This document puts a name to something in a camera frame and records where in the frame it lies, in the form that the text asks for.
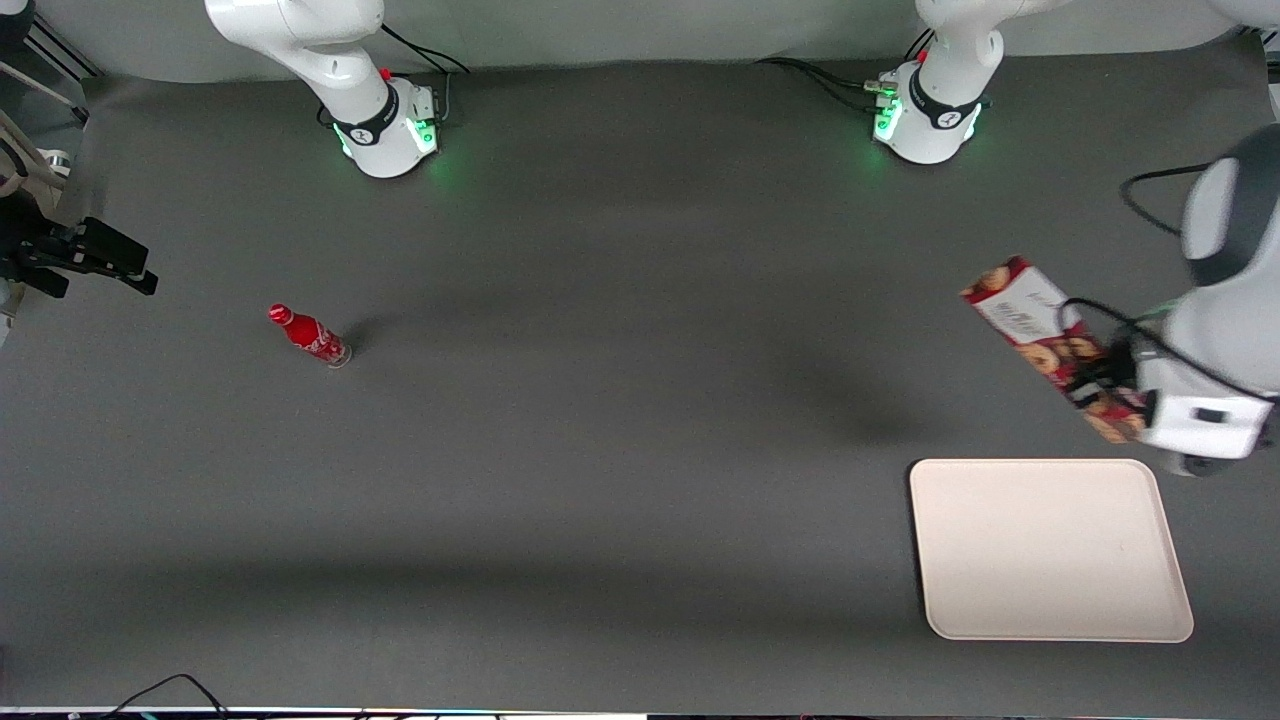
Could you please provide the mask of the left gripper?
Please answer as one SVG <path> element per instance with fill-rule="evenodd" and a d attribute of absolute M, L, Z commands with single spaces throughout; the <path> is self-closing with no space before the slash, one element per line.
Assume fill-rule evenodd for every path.
<path fill-rule="evenodd" d="M 1112 338 L 1096 368 L 1076 366 L 1062 395 L 1076 409 L 1138 409 L 1139 395 L 1112 375 L 1135 375 L 1146 405 L 1142 442 L 1187 457 L 1248 457 L 1277 409 L 1274 392 L 1243 392 L 1169 355 L 1137 354 L 1133 338 Z"/>

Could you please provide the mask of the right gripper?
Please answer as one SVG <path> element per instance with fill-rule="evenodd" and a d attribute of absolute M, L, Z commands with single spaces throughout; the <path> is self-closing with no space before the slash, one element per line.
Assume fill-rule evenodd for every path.
<path fill-rule="evenodd" d="M 73 237 L 79 231 L 74 258 Z M 60 224 L 44 215 L 26 192 L 1 200 L 3 279 L 13 281 L 54 299 L 65 296 L 69 281 L 58 270 L 102 275 L 152 296 L 159 278 L 146 270 L 148 250 L 129 236 L 93 217 Z"/>

